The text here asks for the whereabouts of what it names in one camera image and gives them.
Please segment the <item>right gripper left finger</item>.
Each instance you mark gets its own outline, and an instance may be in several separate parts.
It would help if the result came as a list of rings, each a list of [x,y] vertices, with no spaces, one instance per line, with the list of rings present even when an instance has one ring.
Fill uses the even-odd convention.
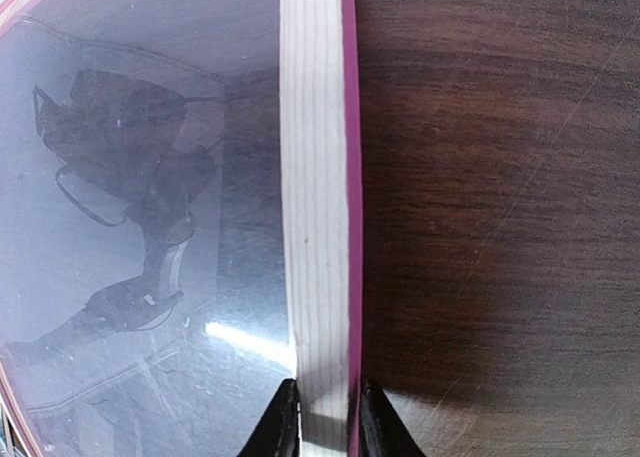
[[[284,379],[239,457],[298,457],[300,396],[295,379]]]

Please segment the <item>clear acrylic sheet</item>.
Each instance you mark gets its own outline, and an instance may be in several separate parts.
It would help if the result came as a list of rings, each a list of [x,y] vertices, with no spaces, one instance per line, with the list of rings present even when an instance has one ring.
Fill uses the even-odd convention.
[[[239,456],[292,378],[280,0],[1,0],[1,452]]]

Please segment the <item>pink wooden picture frame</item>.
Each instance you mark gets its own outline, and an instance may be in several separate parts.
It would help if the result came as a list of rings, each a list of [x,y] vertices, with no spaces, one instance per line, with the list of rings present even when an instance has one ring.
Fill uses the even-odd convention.
[[[299,456],[354,456],[361,185],[354,0],[280,0],[285,285]]]

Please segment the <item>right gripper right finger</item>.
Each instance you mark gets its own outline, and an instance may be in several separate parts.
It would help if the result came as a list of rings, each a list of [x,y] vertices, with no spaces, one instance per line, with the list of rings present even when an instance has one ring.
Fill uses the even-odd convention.
[[[367,379],[360,397],[360,456],[424,457],[382,387]]]

